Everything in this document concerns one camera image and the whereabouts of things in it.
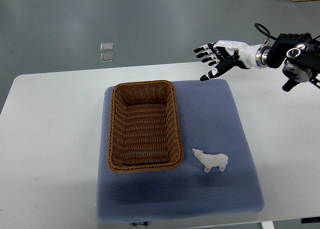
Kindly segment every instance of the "white table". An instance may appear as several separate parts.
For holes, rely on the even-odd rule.
[[[96,223],[105,90],[118,83],[197,80],[201,62],[27,74],[0,114],[0,227],[131,228]],[[150,229],[191,228],[320,216],[320,90],[282,91],[280,69],[234,68],[228,81],[265,200],[259,213],[153,221]]]

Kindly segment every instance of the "white robotic hand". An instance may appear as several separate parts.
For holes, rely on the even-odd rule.
[[[206,81],[217,78],[229,71],[234,66],[242,69],[250,69],[251,67],[265,68],[267,67],[267,54],[271,47],[267,44],[248,45],[244,42],[219,40],[215,43],[208,43],[194,50],[200,53],[196,57],[202,58],[203,63],[209,62],[209,66],[213,66],[212,70],[203,75],[200,80]]]

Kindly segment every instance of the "black cable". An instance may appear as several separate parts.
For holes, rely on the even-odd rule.
[[[260,33],[262,33],[266,37],[271,38],[273,40],[277,40],[276,37],[274,37],[273,35],[270,34],[270,31],[264,25],[261,25],[260,23],[255,23],[254,26]]]

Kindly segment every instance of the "robot finger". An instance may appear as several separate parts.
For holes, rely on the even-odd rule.
[[[212,60],[213,60],[213,61],[218,60],[218,58],[217,58],[217,56],[216,56],[215,54],[206,57],[205,59],[202,60],[202,62],[203,62],[203,63],[206,63],[206,62],[209,62],[209,61],[212,61]]]
[[[215,78],[215,75],[218,74],[218,69],[213,68],[211,71],[209,71],[207,74],[200,77],[200,81],[207,81],[209,79]]]
[[[211,66],[215,66],[219,63],[220,63],[220,60],[214,60],[214,61],[211,61],[208,65],[211,67]]]
[[[199,53],[199,52],[201,52],[201,51],[203,51],[203,50],[209,50],[209,49],[211,50],[211,49],[214,48],[214,45],[215,45],[215,44],[216,44],[216,42],[215,42],[215,43],[205,44],[205,45],[203,45],[203,46],[200,46],[200,47],[194,49],[193,52],[194,52],[194,53]]]
[[[212,52],[212,50],[209,49],[209,50],[205,50],[204,52],[196,55],[196,57],[197,57],[197,58],[202,58],[202,57],[204,57],[204,56],[206,56],[206,55],[213,55],[213,54],[214,54],[214,53]]]

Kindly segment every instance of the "white animal figurine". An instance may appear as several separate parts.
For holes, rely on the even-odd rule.
[[[212,167],[219,167],[219,171],[222,172],[226,169],[228,164],[228,157],[225,154],[204,154],[203,150],[192,148],[194,156],[205,166],[204,172],[210,172]]]

